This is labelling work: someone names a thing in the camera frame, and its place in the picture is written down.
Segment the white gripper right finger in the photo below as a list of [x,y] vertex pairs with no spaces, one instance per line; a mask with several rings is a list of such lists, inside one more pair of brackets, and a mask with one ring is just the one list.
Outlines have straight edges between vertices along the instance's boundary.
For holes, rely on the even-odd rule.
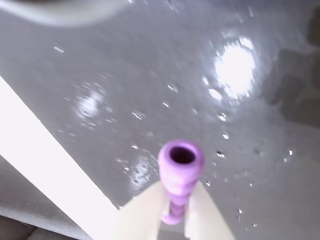
[[201,182],[187,205],[184,236],[189,240],[232,240],[233,233]]

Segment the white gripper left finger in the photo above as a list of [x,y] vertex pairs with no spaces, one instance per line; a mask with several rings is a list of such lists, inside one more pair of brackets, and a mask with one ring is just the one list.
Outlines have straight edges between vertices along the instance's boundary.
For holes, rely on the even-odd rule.
[[168,192],[158,181],[132,198],[118,212],[114,240],[156,240],[162,216],[169,213]]

